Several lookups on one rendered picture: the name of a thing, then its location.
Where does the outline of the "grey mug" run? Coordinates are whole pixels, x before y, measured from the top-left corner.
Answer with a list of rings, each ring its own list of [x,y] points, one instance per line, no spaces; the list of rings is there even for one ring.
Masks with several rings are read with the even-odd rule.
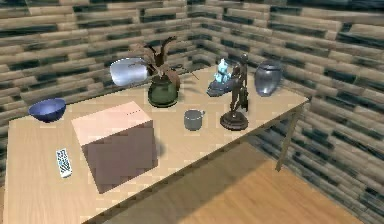
[[[204,110],[190,109],[184,113],[184,126],[187,130],[197,131],[202,127]]]

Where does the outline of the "brown plant in green pot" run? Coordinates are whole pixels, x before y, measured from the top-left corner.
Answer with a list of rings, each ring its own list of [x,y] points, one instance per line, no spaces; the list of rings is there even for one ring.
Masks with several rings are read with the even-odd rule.
[[[176,36],[165,39],[160,51],[148,44],[134,44],[133,51],[143,51],[143,65],[154,74],[148,89],[148,102],[157,108],[167,108],[175,105],[178,101],[180,89],[180,78],[176,70],[167,63],[168,47]]]

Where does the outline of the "light wooden table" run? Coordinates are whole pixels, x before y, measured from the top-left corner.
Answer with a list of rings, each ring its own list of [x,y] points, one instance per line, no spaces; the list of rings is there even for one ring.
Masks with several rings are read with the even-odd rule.
[[[306,98],[286,89],[270,97],[249,96],[249,124],[243,131],[221,127],[231,97],[209,97],[205,90],[212,69],[183,76],[180,100],[170,108],[155,108],[147,88],[139,86],[67,107],[63,117],[44,124],[27,116],[9,124],[3,224],[112,224],[111,218],[142,191],[207,157],[247,134],[267,127],[299,110]],[[158,165],[100,194],[88,167],[72,121],[134,101],[153,120]],[[204,110],[197,131],[184,126],[184,113]],[[56,151],[65,148],[72,175],[62,178]]]

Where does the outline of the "blue grey vase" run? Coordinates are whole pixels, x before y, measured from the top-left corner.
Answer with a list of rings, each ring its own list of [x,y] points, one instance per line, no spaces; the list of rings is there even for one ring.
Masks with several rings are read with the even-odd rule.
[[[261,97],[271,96],[277,89],[283,76],[283,67],[279,61],[263,61],[254,74],[256,92]]]

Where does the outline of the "pink brown box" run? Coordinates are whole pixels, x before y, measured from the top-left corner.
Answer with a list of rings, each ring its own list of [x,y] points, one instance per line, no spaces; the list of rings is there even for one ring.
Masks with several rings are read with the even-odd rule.
[[[72,125],[100,194],[158,165],[153,120],[134,101]]]

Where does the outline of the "dark bronze figure statue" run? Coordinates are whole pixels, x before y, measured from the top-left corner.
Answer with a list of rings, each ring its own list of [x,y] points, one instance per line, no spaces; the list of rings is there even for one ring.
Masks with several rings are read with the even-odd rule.
[[[248,55],[243,53],[233,68],[230,110],[220,118],[220,124],[231,131],[240,131],[248,127],[247,118],[238,111],[239,107],[248,109],[247,62]]]

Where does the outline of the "white remote control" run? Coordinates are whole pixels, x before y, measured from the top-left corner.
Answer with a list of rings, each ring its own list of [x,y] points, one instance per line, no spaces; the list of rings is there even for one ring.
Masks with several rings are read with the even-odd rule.
[[[56,161],[62,178],[72,175],[72,167],[65,148],[56,151]]]

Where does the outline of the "pale blue crystal statue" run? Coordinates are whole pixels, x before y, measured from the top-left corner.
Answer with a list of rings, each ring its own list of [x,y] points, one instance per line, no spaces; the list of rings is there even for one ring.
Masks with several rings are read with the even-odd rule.
[[[214,73],[214,80],[207,88],[207,94],[210,97],[220,97],[233,90],[235,76],[239,72],[239,68],[235,66],[233,72],[228,71],[229,64],[224,58],[217,65],[217,71]]]

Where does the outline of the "blue bowl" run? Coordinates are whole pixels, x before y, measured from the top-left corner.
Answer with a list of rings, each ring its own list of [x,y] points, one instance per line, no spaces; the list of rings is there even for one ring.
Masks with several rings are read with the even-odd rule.
[[[51,123],[58,121],[66,110],[66,102],[62,98],[52,98],[39,101],[29,107],[28,113],[35,119]]]

